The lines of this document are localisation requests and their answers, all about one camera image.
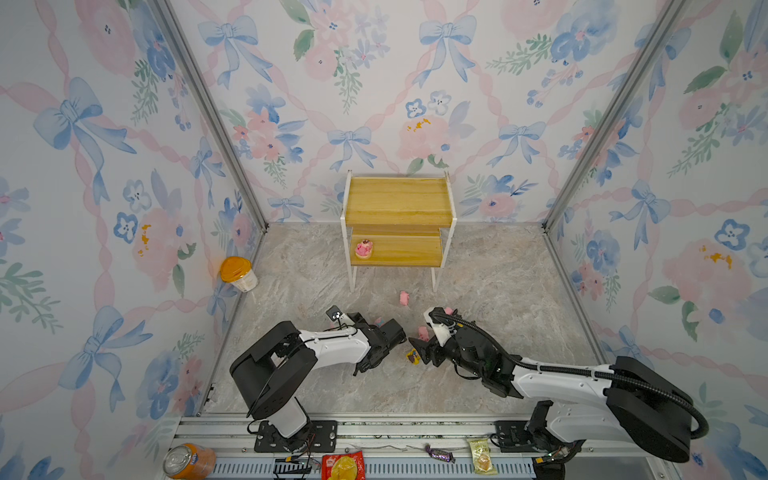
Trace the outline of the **pink bear toy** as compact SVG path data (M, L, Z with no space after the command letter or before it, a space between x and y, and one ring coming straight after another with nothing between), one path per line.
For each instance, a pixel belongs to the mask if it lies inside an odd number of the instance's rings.
M357 259L367 260L372 256L374 244L370 239L363 239L355 246L354 253Z

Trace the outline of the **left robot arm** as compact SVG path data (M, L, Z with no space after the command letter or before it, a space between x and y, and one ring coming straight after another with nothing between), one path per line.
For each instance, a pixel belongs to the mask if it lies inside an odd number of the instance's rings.
M326 316L336 326L320 332L300 330L290 321L278 323L229 368L247 415L285 440L297 439L310 425L296 392L312 371L351 364L356 374L364 373L406 341L394 319L378 326L335 305Z

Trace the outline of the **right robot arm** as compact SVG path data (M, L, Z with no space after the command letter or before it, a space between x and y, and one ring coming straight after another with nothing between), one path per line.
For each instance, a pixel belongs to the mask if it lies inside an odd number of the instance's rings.
M585 443L606 441L685 463L692 441L709 433L692 398L634 357L592 367L534 361L507 352L457 312L435 307L424 317L431 336L409 341L421 361L449 362L461 378L501 398L535 401L528 420L497 423L502 451L536 451L547 463L565 463Z

